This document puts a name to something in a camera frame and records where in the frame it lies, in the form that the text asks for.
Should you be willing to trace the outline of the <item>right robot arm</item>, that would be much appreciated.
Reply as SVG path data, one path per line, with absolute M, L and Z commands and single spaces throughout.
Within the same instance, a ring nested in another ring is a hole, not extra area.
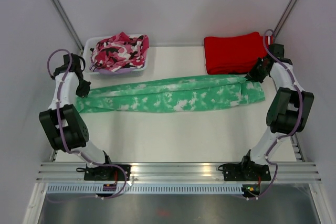
M 305 91 L 295 77 L 292 61 L 285 58 L 284 46 L 271 44 L 266 52 L 246 79 L 262 83 L 270 77 L 277 92 L 266 115 L 265 133 L 243 157 L 239 167 L 240 176 L 246 180 L 257 176 L 259 168 L 271 164 L 271 156 L 285 138 L 303 131 L 314 101 L 313 93 Z

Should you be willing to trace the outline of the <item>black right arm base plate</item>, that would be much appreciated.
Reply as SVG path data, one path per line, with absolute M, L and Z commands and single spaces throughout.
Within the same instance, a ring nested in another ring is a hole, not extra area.
M 267 165 L 227 163 L 218 166 L 218 170 L 223 173 L 226 182 L 247 182 L 247 181 L 271 181 L 269 167 Z

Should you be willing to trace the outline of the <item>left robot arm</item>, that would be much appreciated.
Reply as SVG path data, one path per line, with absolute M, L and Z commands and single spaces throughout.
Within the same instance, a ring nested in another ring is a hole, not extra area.
M 120 165 L 91 143 L 81 112 L 202 112 L 265 99 L 259 83 L 238 75 L 168 78 L 92 89 L 83 77 L 83 57 L 65 51 L 63 60 L 50 74 L 56 82 L 55 93 L 39 121 L 54 150 L 77 155 L 102 180 L 110 180 Z

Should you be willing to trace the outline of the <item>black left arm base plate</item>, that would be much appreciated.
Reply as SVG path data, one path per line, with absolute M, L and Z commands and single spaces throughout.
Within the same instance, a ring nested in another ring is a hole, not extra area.
M 121 164 L 119 165 L 125 172 L 116 167 L 102 167 L 97 166 L 94 168 L 85 167 L 76 169 L 76 172 L 84 173 L 84 180 L 86 181 L 128 181 L 131 174 L 131 165 Z

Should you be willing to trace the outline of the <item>green tie-dye trousers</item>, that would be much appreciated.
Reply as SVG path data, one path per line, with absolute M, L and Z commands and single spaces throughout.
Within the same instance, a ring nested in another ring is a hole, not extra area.
M 238 75 L 203 75 L 95 88 L 77 98 L 80 113 L 173 113 L 230 109 L 265 100 L 258 82 Z

